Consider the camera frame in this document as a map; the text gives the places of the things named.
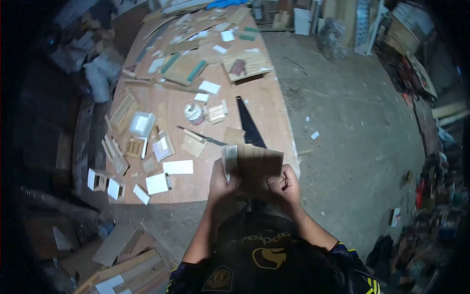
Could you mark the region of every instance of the person's left hand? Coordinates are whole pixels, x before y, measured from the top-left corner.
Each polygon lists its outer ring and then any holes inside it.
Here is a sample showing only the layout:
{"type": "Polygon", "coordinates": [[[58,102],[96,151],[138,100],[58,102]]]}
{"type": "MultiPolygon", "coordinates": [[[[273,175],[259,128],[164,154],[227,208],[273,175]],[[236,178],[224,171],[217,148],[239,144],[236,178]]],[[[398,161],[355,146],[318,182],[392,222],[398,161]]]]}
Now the person's left hand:
{"type": "Polygon", "coordinates": [[[237,170],[230,172],[230,182],[224,174],[224,167],[222,165],[222,158],[214,162],[212,167],[211,184],[209,186],[209,196],[207,199],[208,204],[216,204],[227,195],[234,194],[238,189],[238,182],[240,177],[237,170]]]}

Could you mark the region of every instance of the workbench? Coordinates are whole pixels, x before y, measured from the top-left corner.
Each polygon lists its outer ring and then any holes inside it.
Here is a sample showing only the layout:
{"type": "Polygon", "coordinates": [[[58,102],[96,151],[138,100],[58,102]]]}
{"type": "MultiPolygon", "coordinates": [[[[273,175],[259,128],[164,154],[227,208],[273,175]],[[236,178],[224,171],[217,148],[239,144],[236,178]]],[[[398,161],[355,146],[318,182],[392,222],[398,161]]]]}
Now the workbench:
{"type": "MultiPolygon", "coordinates": [[[[238,7],[240,6],[231,6],[226,8],[225,18],[232,15],[238,7]]],[[[192,21],[197,19],[197,14],[199,13],[204,13],[204,11],[194,13],[192,21]]],[[[174,28],[174,24],[177,20],[178,19],[176,18],[170,21],[169,26],[167,26],[164,31],[160,32],[160,36],[156,39],[153,48],[148,50],[142,60],[137,64],[134,71],[137,76],[148,76],[148,69],[152,61],[157,58],[157,56],[152,57],[152,55],[158,50],[164,52],[165,47],[170,43],[170,41],[176,36],[181,35],[181,33],[175,31],[174,28]]],[[[144,40],[144,37],[161,22],[162,19],[156,19],[144,23],[125,60],[125,67],[135,64],[136,57],[141,53],[142,49],[146,46],[146,43],[151,39],[150,37],[144,40]]],[[[256,27],[251,14],[248,14],[238,24],[238,26],[241,28],[256,27]]],[[[125,88],[129,87],[135,97],[145,106],[144,111],[151,112],[157,116],[155,124],[159,125],[160,123],[163,123],[167,125],[167,132],[171,137],[176,154],[166,158],[163,162],[188,159],[193,160],[194,173],[192,175],[171,175],[172,189],[152,195],[150,200],[151,204],[207,200],[209,182],[212,174],[212,165],[215,160],[221,157],[221,147],[208,143],[202,155],[199,158],[196,158],[181,149],[180,144],[185,134],[181,129],[177,128],[177,125],[187,127],[205,136],[222,141],[226,127],[242,129],[236,101],[237,96],[241,96],[245,101],[245,105],[266,146],[269,149],[284,152],[284,164],[291,164],[296,174],[300,176],[297,151],[287,109],[274,67],[269,59],[267,48],[261,34],[258,34],[255,41],[236,38],[229,43],[231,43],[231,48],[227,54],[258,48],[264,56],[267,56],[267,60],[269,61],[272,70],[266,73],[262,78],[251,80],[237,86],[229,81],[227,73],[220,62],[212,61],[213,63],[210,63],[202,71],[200,77],[209,82],[221,85],[221,88],[216,95],[210,95],[207,106],[212,107],[220,105],[222,104],[222,99],[225,99],[227,103],[228,117],[219,124],[213,125],[209,122],[205,122],[204,125],[196,127],[185,118],[183,108],[188,103],[193,102],[195,97],[194,93],[169,90],[155,86],[141,86],[138,83],[125,82],[124,79],[128,78],[126,76],[121,77],[117,83],[111,107],[111,114],[115,112],[117,107],[122,103],[125,97],[125,88]],[[158,106],[161,105],[161,102],[166,102],[166,118],[159,117],[158,106]]],[[[216,45],[216,43],[202,44],[198,49],[191,51],[189,54],[199,55],[207,58],[208,60],[213,60],[214,56],[218,54],[212,49],[214,45],[216,45]]],[[[113,135],[112,131],[108,130],[108,136],[113,135]]],[[[124,138],[115,137],[121,150],[125,150],[125,146],[131,136],[132,134],[128,132],[124,138]]],[[[152,145],[149,142],[146,158],[150,157],[152,153],[152,145]]],[[[125,183],[124,197],[120,197],[117,201],[109,197],[109,201],[110,203],[120,204],[142,204],[138,197],[133,193],[135,184],[139,184],[146,190],[146,175],[143,170],[141,160],[129,157],[126,157],[126,159],[129,162],[130,168],[124,177],[120,177],[116,174],[116,171],[109,159],[106,161],[107,173],[115,176],[121,182],[125,183]]]]}

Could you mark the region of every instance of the person's right hand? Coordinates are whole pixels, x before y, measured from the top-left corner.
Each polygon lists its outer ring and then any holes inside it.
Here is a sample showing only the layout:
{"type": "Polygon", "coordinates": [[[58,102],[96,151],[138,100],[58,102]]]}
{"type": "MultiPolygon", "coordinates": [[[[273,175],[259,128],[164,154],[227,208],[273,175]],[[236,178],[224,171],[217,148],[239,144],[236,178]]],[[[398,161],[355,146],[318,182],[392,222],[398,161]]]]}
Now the person's right hand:
{"type": "Polygon", "coordinates": [[[291,207],[301,206],[300,187],[297,176],[290,164],[282,166],[281,176],[272,176],[266,181],[269,190],[280,196],[284,202],[287,202],[291,207]]]}

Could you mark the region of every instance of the dusty floor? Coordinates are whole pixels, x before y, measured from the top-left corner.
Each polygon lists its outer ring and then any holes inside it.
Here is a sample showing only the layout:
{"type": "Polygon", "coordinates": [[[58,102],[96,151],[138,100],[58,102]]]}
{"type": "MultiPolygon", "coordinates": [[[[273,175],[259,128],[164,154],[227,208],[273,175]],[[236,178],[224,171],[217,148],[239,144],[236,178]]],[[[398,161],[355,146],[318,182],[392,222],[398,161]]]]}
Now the dusty floor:
{"type": "MultiPolygon", "coordinates": [[[[401,207],[402,223],[411,213],[414,183],[402,189],[399,183],[406,170],[419,173],[424,162],[416,121],[377,57],[353,54],[330,62],[318,53],[313,37],[267,32],[263,38],[297,150],[314,149],[299,158],[302,204],[363,258],[379,235],[398,236],[400,229],[387,225],[390,208],[401,207]],[[320,137],[312,141],[315,131],[320,137]]],[[[96,106],[94,112],[104,114],[108,107],[96,106]]],[[[102,114],[93,116],[99,119],[102,114]]],[[[94,127],[99,129],[96,138],[105,132],[101,120],[94,127]]],[[[95,167],[102,168],[103,159],[97,148],[95,167]]],[[[97,193],[86,199],[117,222],[143,224],[175,261],[183,256],[205,207],[205,202],[109,205],[106,196],[97,193]]]]}

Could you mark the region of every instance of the white board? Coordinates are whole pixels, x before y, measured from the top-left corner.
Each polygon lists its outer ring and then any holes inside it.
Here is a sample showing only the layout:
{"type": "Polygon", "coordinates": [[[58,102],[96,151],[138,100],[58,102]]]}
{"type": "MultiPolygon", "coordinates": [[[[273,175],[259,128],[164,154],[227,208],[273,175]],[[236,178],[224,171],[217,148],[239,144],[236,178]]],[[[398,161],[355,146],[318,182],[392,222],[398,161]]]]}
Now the white board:
{"type": "Polygon", "coordinates": [[[310,10],[294,8],[294,32],[297,35],[310,36],[310,23],[312,13],[310,10]]]}

